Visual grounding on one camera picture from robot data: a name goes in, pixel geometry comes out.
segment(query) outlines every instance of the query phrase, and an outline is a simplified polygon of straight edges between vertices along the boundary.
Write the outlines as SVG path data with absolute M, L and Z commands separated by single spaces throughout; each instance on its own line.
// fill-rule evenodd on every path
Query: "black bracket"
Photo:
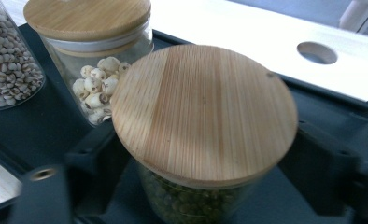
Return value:
M 368 223 L 368 164 L 324 131 L 300 121 L 279 167 L 318 215 L 342 216 L 349 205 Z
M 68 224 L 73 215 L 104 213 L 130 155 L 106 122 L 65 158 L 64 165 L 40 167 L 23 177 L 11 224 Z M 301 121 L 279 167 L 318 215 L 342 216 L 350 206 L 353 223 L 368 223 L 368 164 L 330 135 Z
M 130 158 L 112 123 L 99 125 L 66 153 L 65 164 L 43 166 L 22 178 L 9 223 L 69 224 L 74 214 L 103 214 Z

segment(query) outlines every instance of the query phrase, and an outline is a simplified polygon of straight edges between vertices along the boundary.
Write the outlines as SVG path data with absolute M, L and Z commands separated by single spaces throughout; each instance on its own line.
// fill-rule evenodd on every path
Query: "jar lid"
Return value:
M 143 57 L 112 99 L 115 130 L 144 166 L 183 186 L 235 187 L 289 150 L 297 111 L 286 85 L 239 53 L 182 45 Z
M 124 35 L 146 23 L 149 0 L 30 0 L 23 14 L 41 35 L 64 41 L 94 41 Z

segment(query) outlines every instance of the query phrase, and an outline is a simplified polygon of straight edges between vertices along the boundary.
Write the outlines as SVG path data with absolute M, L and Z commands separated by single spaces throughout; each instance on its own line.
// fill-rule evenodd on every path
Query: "glass jar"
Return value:
M 164 179 L 140 163 L 138 173 L 152 210 L 168 224 L 226 221 L 259 183 L 252 180 L 228 189 L 196 189 Z
M 250 58 L 179 45 L 134 63 L 111 98 L 115 131 L 141 164 L 149 203 L 166 223 L 221 223 L 289 150 L 295 103 Z
M 92 126 L 111 117 L 109 98 L 119 79 L 153 51 L 149 0 L 30 0 L 24 16 Z
M 0 110 L 29 100 L 44 82 L 41 66 L 0 1 Z

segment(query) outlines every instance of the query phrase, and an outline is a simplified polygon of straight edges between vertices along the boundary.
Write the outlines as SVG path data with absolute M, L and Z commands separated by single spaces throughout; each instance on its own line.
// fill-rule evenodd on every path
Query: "dried bean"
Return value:
M 22 43 L 15 24 L 0 8 L 0 108 L 30 97 L 43 81 L 42 70 Z

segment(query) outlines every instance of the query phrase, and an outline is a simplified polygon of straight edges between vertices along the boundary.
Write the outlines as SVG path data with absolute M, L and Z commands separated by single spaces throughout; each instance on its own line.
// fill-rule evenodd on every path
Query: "screw hole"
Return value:
M 30 179 L 33 181 L 39 181 L 39 180 L 50 178 L 51 176 L 55 174 L 56 174 L 56 170 L 53 168 L 49 168 L 49 169 L 45 169 L 45 170 L 36 172 L 30 177 Z

